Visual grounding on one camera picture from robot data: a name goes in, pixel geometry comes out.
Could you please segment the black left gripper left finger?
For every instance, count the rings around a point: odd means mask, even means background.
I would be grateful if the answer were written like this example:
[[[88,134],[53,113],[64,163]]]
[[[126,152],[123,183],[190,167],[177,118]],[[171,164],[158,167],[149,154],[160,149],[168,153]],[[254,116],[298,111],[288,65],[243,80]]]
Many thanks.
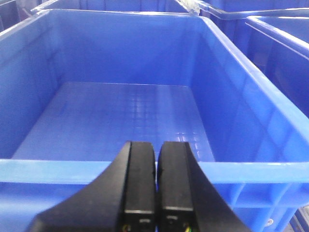
[[[38,213],[29,232],[154,232],[155,155],[149,142],[124,144],[90,184]]]

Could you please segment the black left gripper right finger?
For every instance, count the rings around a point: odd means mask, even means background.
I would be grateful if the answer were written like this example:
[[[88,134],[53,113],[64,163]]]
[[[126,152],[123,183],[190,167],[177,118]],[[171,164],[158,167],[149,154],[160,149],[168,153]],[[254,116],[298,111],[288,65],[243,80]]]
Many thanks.
[[[157,169],[160,232],[248,232],[197,163],[188,142],[164,142]]]

